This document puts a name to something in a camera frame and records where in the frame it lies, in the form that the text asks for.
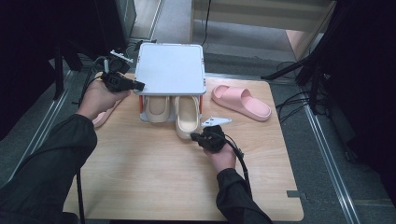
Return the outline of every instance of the floor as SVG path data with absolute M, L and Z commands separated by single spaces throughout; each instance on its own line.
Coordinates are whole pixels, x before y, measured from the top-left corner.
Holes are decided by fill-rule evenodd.
M 137 20 L 132 41 L 144 39 L 187 44 L 191 40 L 190 34 L 193 44 L 202 44 L 204 41 L 204 21 L 194 21 L 195 29 L 191 30 L 190 1 L 134 1 Z M 273 28 L 210 22 L 203 47 L 207 56 L 205 63 L 206 59 L 211 62 L 207 64 L 209 70 L 215 60 L 243 63 L 236 71 L 229 64 L 217 63 L 209 71 L 209 76 L 258 79 L 258 73 L 270 75 L 274 69 L 295 62 L 285 31 Z M 272 70 L 260 70 L 256 66 L 265 63 Z M 73 76 L 75 72 L 65 73 L 66 80 L 70 78 L 72 84 L 82 81 L 81 76 Z M 285 102 L 296 92 L 309 88 L 309 85 L 298 87 L 292 78 L 284 77 L 270 84 L 277 104 Z M 65 87 L 70 92 L 61 103 L 71 104 L 78 99 L 78 88 L 73 85 Z M 60 110 L 60 105 L 56 102 L 49 104 L 51 97 L 51 90 L 45 92 L 7 139 L 1 142 L 2 155 L 6 155 L 0 159 L 2 167 L 5 167 L 0 176 L 2 179 L 7 179 L 17 165 L 17 162 L 11 161 L 7 156 L 8 153 L 14 153 L 12 148 L 26 148 L 15 154 L 21 158 L 23 153 L 26 154 L 34 147 L 32 143 L 39 144 L 45 137 L 45 134 L 35 135 L 42 125 L 40 122 L 33 123 L 32 120 L 43 118 L 51 126 L 73 113 L 73 106 Z M 293 109 L 285 108 L 282 114 L 292 112 Z M 55 118 L 45 116 L 47 111 L 52 111 Z M 281 127 L 304 209 L 304 219 L 295 223 L 396 223 L 396 210 L 387 198 L 378 176 L 364 164 L 352 164 L 346 160 L 344 146 L 330 119 L 314 116 L 306 107 L 282 122 Z M 105 224 L 109 221 L 88 220 L 87 223 Z

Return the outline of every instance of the right hand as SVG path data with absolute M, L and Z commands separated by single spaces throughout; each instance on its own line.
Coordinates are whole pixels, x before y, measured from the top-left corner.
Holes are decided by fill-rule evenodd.
M 236 156 L 233 148 L 228 143 L 218 153 L 213 153 L 206 149 L 204 149 L 204 153 L 212 161 L 218 173 L 228 168 L 235 169 Z

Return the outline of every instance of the hand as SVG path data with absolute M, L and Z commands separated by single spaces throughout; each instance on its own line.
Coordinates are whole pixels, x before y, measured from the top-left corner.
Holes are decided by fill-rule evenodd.
M 130 91 L 111 92 L 100 80 L 95 80 L 85 91 L 82 103 L 76 112 L 90 120 L 112 108 L 115 103 L 131 94 Z
M 225 144 L 218 153 L 213 153 L 206 149 L 204 149 L 204 153 L 210 160 L 212 160 L 212 163 L 218 173 L 227 168 L 235 169 L 236 156 L 233 152 L 233 148 L 228 143 Z

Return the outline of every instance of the black stand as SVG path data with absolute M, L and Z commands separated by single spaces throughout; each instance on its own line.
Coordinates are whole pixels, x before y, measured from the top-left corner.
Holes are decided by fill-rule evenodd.
M 332 19 L 329 23 L 329 27 L 323 37 L 318 42 L 317 47 L 309 54 L 307 57 L 301 59 L 297 63 L 293 63 L 286 68 L 283 68 L 272 75 L 262 77 L 262 79 L 266 80 L 274 80 L 278 77 L 282 77 L 287 73 L 294 71 L 302 67 L 302 70 L 298 74 L 296 78 L 296 83 L 300 86 L 305 85 L 308 80 L 312 77 L 312 87 L 311 92 L 309 94 L 309 106 L 312 109 L 314 114 L 317 114 L 318 111 L 316 110 L 317 104 L 317 93 L 318 93 L 318 84 L 319 79 L 323 75 L 321 71 L 321 67 L 325 62 L 324 56 L 326 55 L 325 52 L 328 48 L 332 47 L 332 41 L 334 34 L 338 31 L 338 27 L 340 26 L 341 22 L 344 20 L 344 17 L 350 11 L 351 6 L 355 6 L 358 0 L 354 0 L 353 3 L 349 4 L 349 7 L 343 6 L 343 4 L 338 1 L 335 7 L 334 13 L 332 14 Z

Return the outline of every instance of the pink slipper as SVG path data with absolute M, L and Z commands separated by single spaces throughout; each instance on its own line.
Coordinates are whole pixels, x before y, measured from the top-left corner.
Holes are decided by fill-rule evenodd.
M 93 127 L 94 127 L 94 128 L 98 128 L 98 127 L 102 126 L 102 125 L 106 122 L 106 120 L 108 119 L 108 117 L 110 117 L 111 113 L 113 112 L 113 110 L 116 108 L 116 106 L 117 106 L 120 102 L 121 102 L 121 100 L 117 101 L 116 104 L 115 104 L 112 108 L 108 109 L 106 112 L 100 113 L 100 114 L 98 115 L 98 117 L 96 117 L 96 119 L 94 119 L 94 120 L 92 121 Z
M 258 121 L 265 121 L 271 115 L 271 108 L 254 98 L 248 89 L 219 85 L 213 89 L 212 99 L 219 105 Z

